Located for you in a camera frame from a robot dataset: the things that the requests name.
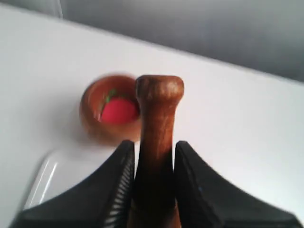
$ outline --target black clamp jaw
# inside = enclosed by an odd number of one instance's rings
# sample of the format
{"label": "black clamp jaw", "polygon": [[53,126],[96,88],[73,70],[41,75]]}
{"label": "black clamp jaw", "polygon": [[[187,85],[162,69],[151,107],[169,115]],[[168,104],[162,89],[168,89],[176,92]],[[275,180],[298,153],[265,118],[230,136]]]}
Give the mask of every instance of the black clamp jaw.
{"label": "black clamp jaw", "polygon": [[[134,178],[134,143],[123,141],[94,173],[20,212],[10,228],[123,228]],[[303,228],[294,215],[238,189],[211,169],[187,142],[178,142],[174,166],[183,228]]]}

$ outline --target small wooden cup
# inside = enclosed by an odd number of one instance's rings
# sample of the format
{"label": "small wooden cup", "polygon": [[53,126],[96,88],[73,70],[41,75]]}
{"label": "small wooden cup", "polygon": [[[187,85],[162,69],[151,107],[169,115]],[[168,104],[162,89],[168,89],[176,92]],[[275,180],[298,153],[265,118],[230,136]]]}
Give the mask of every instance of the small wooden cup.
{"label": "small wooden cup", "polygon": [[79,115],[84,129],[99,143],[117,146],[122,140],[136,142],[140,138],[141,119],[138,117],[125,124],[106,123],[99,120],[109,93],[127,95],[139,110],[135,96],[135,79],[129,75],[108,75],[93,82],[84,92]]}

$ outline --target white table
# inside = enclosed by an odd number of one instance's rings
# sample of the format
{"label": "white table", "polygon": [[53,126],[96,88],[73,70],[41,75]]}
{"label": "white table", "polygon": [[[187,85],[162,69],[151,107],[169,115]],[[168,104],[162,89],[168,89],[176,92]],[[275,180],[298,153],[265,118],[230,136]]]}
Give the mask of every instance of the white table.
{"label": "white table", "polygon": [[0,34],[0,227],[48,151],[86,148],[69,118],[113,71],[181,76],[174,141],[304,222],[303,84],[4,5]]}

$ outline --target wooden knob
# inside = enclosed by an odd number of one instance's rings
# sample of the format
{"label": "wooden knob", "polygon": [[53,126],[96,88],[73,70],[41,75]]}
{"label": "wooden knob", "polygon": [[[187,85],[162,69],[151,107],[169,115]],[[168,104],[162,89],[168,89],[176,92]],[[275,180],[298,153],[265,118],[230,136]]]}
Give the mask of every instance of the wooden knob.
{"label": "wooden knob", "polygon": [[183,81],[176,76],[146,75],[136,80],[142,131],[133,207],[158,228],[180,226],[173,187],[172,133],[183,93]]}

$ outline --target wooden bowl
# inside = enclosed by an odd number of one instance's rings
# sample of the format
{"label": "wooden bowl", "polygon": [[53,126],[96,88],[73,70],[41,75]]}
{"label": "wooden bowl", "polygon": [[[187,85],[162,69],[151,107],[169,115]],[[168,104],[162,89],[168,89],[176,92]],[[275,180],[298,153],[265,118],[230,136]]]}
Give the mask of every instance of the wooden bowl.
{"label": "wooden bowl", "polygon": [[[103,106],[108,95],[115,89],[124,94],[138,108],[138,117],[123,124],[108,123],[100,120]],[[140,138],[141,120],[139,104],[135,96],[135,79],[129,75],[108,75],[93,82],[84,92],[79,115],[84,129],[99,143],[117,146],[122,140],[136,142]]]}

